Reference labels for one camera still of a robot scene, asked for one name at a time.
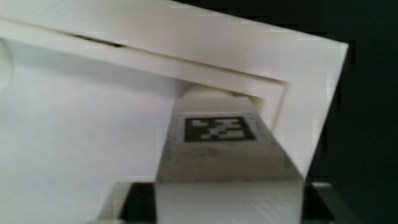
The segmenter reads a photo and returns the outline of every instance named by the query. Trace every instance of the white panel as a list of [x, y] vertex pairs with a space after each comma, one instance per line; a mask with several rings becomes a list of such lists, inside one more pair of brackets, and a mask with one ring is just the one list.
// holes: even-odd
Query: white panel
[[[3, 0], [0, 4], [0, 17], [5, 19], [35, 24], [53, 32], [113, 41], [145, 53], [131, 56], [131, 51], [126, 53], [129, 48], [117, 49], [115, 53], [108, 48], [97, 50], [81, 48], [81, 45], [60, 46], [62, 41], [51, 35], [46, 36], [49, 48], [118, 65], [133, 63], [131, 59], [138, 58], [143, 62], [136, 63], [138, 69], [152, 69], [150, 72], [159, 75], [195, 79], [198, 83], [261, 95], [264, 99], [269, 93], [266, 102], [280, 104], [280, 107], [273, 106], [271, 131], [305, 176], [346, 44], [166, 0]], [[38, 38], [31, 38], [37, 37], [33, 28], [26, 28], [24, 35], [12, 34], [12, 26], [5, 26], [0, 32], [3, 37], [42, 46]], [[150, 64], [150, 60], [159, 60], [163, 56], [166, 60]], [[273, 91], [264, 90], [266, 85], [261, 86], [268, 81], [255, 76], [278, 80], [282, 89], [287, 89], [284, 99], [275, 99]], [[261, 110], [269, 124], [266, 116], [268, 110]]]
[[81, 224], [117, 182], [152, 180], [188, 84], [10, 43], [0, 96], [0, 223]]
[[298, 224], [301, 181], [163, 183], [156, 203], [161, 224]]

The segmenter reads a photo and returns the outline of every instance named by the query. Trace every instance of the white surface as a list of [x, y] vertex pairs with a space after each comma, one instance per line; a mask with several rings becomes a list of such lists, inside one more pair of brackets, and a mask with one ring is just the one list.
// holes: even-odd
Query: white surface
[[0, 94], [8, 86], [10, 76], [12, 76], [12, 67], [14, 65], [12, 65], [8, 49], [0, 39]]
[[175, 59], [165, 55], [136, 50], [131, 47], [113, 48], [70, 37], [31, 25], [0, 19], [0, 36], [56, 51], [106, 61], [124, 67], [156, 73], [163, 76], [216, 86], [266, 100], [264, 122], [273, 124], [280, 107], [285, 86], [280, 81], [266, 78], [248, 78], [245, 73], [225, 70], [200, 63]]
[[300, 181], [166, 183], [156, 185], [156, 199], [159, 224], [300, 223]]
[[[261, 117], [305, 176], [346, 44], [166, 0], [3, 0], [0, 17], [5, 38], [259, 95]], [[56, 30], [129, 48], [97, 49]]]
[[10, 43], [0, 97], [0, 223], [81, 224], [117, 182], [152, 180], [186, 83]]
[[232, 92], [202, 85], [195, 85], [181, 96], [182, 99], [207, 99], [220, 97], [234, 97]]

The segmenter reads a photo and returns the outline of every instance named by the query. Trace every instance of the black background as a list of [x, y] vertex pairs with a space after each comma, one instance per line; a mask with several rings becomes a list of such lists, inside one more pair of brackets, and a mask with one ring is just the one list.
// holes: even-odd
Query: black background
[[349, 44], [309, 180], [367, 224], [398, 223], [398, 0], [179, 2]]

